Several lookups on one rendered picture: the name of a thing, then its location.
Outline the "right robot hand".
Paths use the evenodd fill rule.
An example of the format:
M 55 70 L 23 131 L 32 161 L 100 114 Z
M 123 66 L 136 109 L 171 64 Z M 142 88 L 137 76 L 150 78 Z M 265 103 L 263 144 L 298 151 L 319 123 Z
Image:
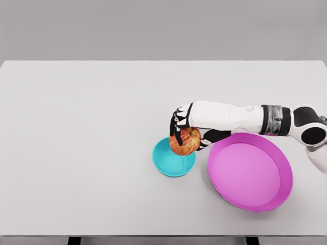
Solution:
M 230 130 L 223 130 L 219 115 L 223 107 L 218 102 L 194 101 L 181 106 L 173 113 L 170 122 L 170 136 L 182 145 L 181 130 L 189 127 L 207 129 L 203 134 L 197 151 L 231 136 Z

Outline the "red yellow apple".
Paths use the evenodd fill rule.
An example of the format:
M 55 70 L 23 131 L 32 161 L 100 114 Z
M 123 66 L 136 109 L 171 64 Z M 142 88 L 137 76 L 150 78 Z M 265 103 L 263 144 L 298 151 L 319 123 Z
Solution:
M 201 134 L 197 128 L 190 127 L 181 129 L 180 137 L 182 139 L 182 146 L 178 144 L 175 135 L 169 137 L 169 145 L 175 154 L 187 156 L 199 148 Z

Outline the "blue bowl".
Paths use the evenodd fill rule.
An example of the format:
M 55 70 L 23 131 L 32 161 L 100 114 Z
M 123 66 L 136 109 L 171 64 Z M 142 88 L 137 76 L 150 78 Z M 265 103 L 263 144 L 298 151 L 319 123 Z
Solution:
M 153 148 L 152 161 L 159 172 L 168 177 L 181 177 L 189 173 L 195 163 L 196 154 L 187 156 L 175 154 L 169 144 L 169 138 L 161 139 Z

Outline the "pink plate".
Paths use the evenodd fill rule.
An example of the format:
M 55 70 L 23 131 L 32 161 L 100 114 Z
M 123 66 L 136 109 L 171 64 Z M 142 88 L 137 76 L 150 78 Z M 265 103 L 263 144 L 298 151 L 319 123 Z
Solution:
M 255 134 L 234 133 L 214 143 L 207 169 L 224 199 L 251 212 L 278 208 L 293 188 L 293 172 L 285 154 L 270 140 Z

